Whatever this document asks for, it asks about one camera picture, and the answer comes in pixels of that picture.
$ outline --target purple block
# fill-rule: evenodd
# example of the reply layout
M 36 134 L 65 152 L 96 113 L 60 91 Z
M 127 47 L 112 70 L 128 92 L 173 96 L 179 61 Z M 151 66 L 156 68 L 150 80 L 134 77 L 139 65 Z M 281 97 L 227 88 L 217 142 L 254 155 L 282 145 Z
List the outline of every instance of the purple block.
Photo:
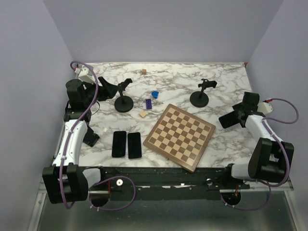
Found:
M 151 100 L 145 100 L 145 104 L 146 104 L 146 109 L 152 109 L 152 103 Z

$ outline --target gray wall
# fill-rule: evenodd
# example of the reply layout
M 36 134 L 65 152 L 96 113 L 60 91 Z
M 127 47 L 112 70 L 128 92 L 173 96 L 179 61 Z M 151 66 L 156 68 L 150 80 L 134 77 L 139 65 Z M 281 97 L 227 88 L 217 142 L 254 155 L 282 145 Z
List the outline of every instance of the gray wall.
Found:
M 308 226 L 308 1 L 285 0 L 248 64 L 248 76 L 263 99 L 279 97 L 298 107 L 300 119 L 294 125 L 271 123 L 295 154 L 291 180 L 296 200 Z M 295 113 L 283 103 L 274 104 L 274 117 L 292 120 Z
M 26 230 L 51 163 L 72 57 L 41 0 L 0 7 L 0 230 Z
M 75 59 L 246 62 L 282 0 L 44 0 Z

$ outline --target white marble tabletop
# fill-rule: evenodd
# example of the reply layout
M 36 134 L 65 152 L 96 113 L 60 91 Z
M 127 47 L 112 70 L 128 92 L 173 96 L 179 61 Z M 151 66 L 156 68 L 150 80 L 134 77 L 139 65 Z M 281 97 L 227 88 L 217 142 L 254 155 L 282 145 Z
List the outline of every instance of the white marble tabletop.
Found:
M 169 63 L 116 63 L 90 64 L 97 75 L 108 82 L 118 84 L 131 78 L 124 95 L 131 97 L 134 107 L 127 113 L 115 110 L 114 102 L 119 94 L 108 101 L 101 102 L 98 113 L 92 116 L 90 126 L 100 136 L 94 147 L 82 144 L 79 160 L 80 166 L 106 167 L 179 167 L 142 145 L 142 159 L 129 160 L 112 158 L 113 132 L 124 130 L 140 132 L 143 142 L 169 103 L 194 114 L 216 126 L 216 130 L 206 148 L 198 167 L 225 167 L 229 163 L 246 163 L 254 150 L 256 142 L 247 129 L 240 125 L 223 129 L 218 118 L 239 103 L 244 91 L 251 91 L 244 64 L 169 64 Z M 205 93 L 209 104 L 204 108 L 191 105 L 190 94 L 199 90 L 202 78 L 216 80 L 215 89 L 209 88 Z M 158 99 L 151 96 L 153 90 L 159 91 Z M 152 100 L 152 110 L 146 110 L 145 100 Z M 92 107 L 95 112 L 97 104 Z M 142 118 L 139 113 L 147 113 Z

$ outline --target phone screen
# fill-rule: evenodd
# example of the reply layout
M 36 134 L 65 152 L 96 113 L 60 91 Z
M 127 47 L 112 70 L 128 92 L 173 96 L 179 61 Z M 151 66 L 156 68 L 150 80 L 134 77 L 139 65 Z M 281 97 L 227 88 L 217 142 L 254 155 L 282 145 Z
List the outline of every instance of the phone screen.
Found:
M 139 132 L 128 134 L 128 158 L 141 158 L 141 136 Z
M 126 132 L 115 131 L 114 139 L 112 142 L 112 154 L 114 158 L 124 157 L 126 149 Z

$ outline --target wooden chessboard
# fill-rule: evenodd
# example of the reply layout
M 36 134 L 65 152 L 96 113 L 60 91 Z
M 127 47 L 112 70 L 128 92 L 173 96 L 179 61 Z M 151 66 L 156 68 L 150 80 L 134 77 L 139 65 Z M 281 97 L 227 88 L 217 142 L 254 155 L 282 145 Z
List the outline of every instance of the wooden chessboard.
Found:
M 169 104 L 143 145 L 194 172 L 214 130 L 215 125 Z

